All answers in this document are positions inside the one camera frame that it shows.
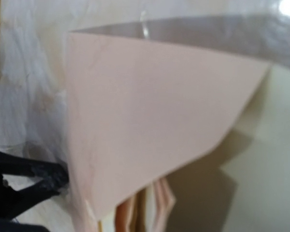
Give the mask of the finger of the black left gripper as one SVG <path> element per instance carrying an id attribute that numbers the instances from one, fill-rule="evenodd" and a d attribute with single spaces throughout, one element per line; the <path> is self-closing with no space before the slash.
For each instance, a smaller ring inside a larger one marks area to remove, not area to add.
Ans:
<path id="1" fill-rule="evenodd" d="M 0 177 L 0 232 L 47 232 L 42 225 L 16 223 L 13 219 L 39 203 L 57 196 L 63 187 L 59 179 L 43 179 L 21 190 L 14 190 Z"/>
<path id="2" fill-rule="evenodd" d="M 20 158 L 0 151 L 0 173 L 26 177 L 40 177 L 52 188 L 69 182 L 67 171 L 58 163 Z"/>

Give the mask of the spare letter paper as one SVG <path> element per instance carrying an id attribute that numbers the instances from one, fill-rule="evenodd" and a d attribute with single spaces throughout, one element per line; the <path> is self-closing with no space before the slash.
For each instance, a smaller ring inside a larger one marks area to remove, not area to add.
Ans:
<path id="1" fill-rule="evenodd" d="M 175 202 L 167 179 L 161 178 L 117 207 L 115 231 L 163 232 Z"/>

